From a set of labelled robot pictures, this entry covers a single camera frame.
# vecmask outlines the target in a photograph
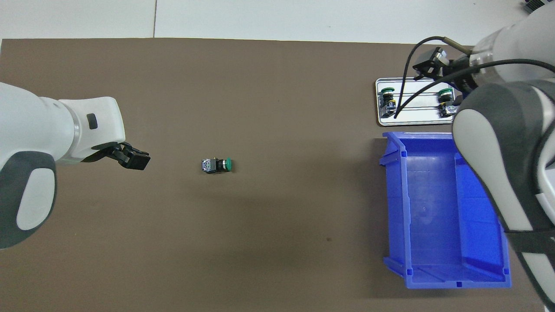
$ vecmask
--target metal tray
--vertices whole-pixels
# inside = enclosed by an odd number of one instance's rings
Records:
[[[437,92],[441,89],[452,88],[447,83],[440,83],[420,94],[401,111],[397,119],[394,119],[393,116],[382,118],[380,116],[380,102],[383,99],[380,96],[380,90],[387,87],[395,88],[393,98],[399,103],[402,81],[403,78],[380,78],[376,80],[376,114],[380,125],[449,124],[453,122],[453,116],[441,117],[440,110],[437,107],[439,105],[437,102]],[[403,102],[408,100],[416,91],[432,82],[432,79],[414,81],[410,77],[407,78],[405,90],[403,91]]]

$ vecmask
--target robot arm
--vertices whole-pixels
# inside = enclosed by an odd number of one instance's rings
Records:
[[[490,196],[537,293],[555,311],[553,16],[555,3],[547,4],[457,60],[436,48],[413,68],[416,79],[447,80],[465,96],[453,121],[455,144]],[[490,62],[527,64],[478,68]]]
[[[143,170],[150,157],[125,142],[113,98],[54,100],[0,83],[0,249],[25,240],[48,218],[56,165],[104,156]]]

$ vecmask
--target black cable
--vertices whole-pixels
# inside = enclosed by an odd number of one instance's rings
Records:
[[[421,40],[417,44],[415,44],[415,46],[411,50],[411,53],[408,54],[407,62],[405,63],[405,70],[403,71],[403,81],[401,82],[401,91],[399,93],[399,102],[397,102],[397,111],[399,109],[399,106],[401,105],[401,100],[403,99],[403,91],[405,90],[405,81],[407,80],[408,66],[411,63],[412,55],[414,54],[416,49],[418,49],[421,45],[423,45],[424,43],[426,43],[428,41],[434,41],[434,40],[439,40],[443,43],[446,43],[449,46],[461,51],[462,53],[464,53],[466,55],[470,55],[470,53],[471,53],[471,51],[469,49],[463,47],[462,45],[456,43],[455,41],[453,41],[453,40],[451,40],[447,37],[441,37],[441,36],[428,37],[426,39]]]
[[[541,61],[536,61],[534,59],[525,59],[525,58],[513,58],[513,59],[504,59],[501,61],[493,61],[493,62],[488,62],[488,63],[484,63],[484,64],[480,64],[480,65],[476,65],[476,66],[471,66],[468,68],[465,68],[463,70],[460,70],[458,72],[454,72],[452,74],[449,74],[447,76],[444,76],[432,83],[430,83],[429,85],[423,87],[422,89],[418,90],[415,94],[413,94],[411,97],[408,98],[407,101],[405,101],[403,103],[403,105],[399,106],[397,112],[395,113],[393,118],[397,118],[397,116],[399,115],[399,113],[401,112],[401,110],[403,108],[405,108],[405,106],[407,106],[407,104],[409,104],[410,101],[412,101],[414,98],[416,98],[418,95],[420,95],[422,92],[430,89],[431,87],[433,87],[434,85],[440,84],[442,82],[449,82],[452,81],[453,79],[459,77],[459,76],[463,76],[463,75],[467,75],[467,74],[472,74],[472,73],[478,73],[480,71],[480,69],[482,68],[487,68],[487,67],[493,67],[493,66],[498,66],[498,65],[505,65],[505,64],[530,64],[530,65],[536,65],[536,66],[540,66],[542,68],[545,68],[553,73],[555,73],[555,66],[548,64],[546,62],[541,62]]]

